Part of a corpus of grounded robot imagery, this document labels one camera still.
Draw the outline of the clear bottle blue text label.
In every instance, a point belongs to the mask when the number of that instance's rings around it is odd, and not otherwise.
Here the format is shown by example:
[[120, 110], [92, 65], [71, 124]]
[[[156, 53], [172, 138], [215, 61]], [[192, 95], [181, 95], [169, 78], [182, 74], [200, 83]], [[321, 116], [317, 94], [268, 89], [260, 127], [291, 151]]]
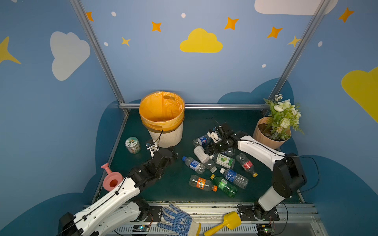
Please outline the clear bottle blue text label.
[[234, 148], [228, 148], [222, 154], [226, 155], [227, 157], [233, 157], [235, 155], [235, 150]]

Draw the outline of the green label white bottle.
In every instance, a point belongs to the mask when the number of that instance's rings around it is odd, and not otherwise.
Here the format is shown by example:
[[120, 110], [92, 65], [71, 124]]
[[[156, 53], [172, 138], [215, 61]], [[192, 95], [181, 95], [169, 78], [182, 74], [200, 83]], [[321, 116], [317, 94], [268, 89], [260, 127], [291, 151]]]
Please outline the green label white bottle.
[[212, 155], [212, 160], [216, 165], [220, 165], [226, 169], [233, 169], [235, 165], [235, 159], [228, 157], [222, 153], [217, 153], [215, 155]]

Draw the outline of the brown coffee bottle white cap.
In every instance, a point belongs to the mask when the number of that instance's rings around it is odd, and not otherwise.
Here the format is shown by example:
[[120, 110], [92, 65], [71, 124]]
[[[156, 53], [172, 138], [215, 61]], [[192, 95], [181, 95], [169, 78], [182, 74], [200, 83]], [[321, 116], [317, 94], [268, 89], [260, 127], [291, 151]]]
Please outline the brown coffee bottle white cap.
[[217, 170], [214, 161], [208, 154], [205, 153], [205, 150], [202, 146], [196, 146], [194, 148], [194, 154], [205, 166], [205, 168], [210, 170], [211, 173], [214, 173]]

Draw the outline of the orange label bottle orange cap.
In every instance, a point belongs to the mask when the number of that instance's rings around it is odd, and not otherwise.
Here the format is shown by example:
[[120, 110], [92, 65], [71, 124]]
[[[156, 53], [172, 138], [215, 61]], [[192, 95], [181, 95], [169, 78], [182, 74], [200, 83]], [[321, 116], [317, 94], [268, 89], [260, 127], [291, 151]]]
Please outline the orange label bottle orange cap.
[[216, 192], [218, 189], [218, 187], [216, 185], [213, 185], [210, 180], [201, 178], [197, 175], [191, 175], [189, 185], [204, 191]]

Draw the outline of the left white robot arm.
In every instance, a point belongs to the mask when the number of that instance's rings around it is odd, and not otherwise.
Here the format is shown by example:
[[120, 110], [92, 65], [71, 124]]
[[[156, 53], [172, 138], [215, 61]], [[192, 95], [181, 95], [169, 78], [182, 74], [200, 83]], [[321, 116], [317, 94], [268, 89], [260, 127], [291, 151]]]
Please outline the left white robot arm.
[[151, 159], [135, 166], [116, 187], [88, 208], [59, 220], [60, 236], [103, 236], [148, 212], [138, 195], [153, 186], [178, 157], [174, 147], [157, 148]]

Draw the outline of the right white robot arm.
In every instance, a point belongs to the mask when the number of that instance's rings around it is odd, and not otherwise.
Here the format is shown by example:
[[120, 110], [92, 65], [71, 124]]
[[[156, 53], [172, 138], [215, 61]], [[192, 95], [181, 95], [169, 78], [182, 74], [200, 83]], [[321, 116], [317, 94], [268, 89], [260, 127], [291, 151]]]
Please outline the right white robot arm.
[[207, 135], [213, 139], [205, 152], [218, 154], [233, 147], [247, 153], [272, 172], [272, 186], [254, 203], [254, 217], [265, 220], [275, 207], [289, 198], [307, 183], [300, 157], [274, 150], [248, 135], [244, 131], [234, 132], [227, 123], [210, 129]]

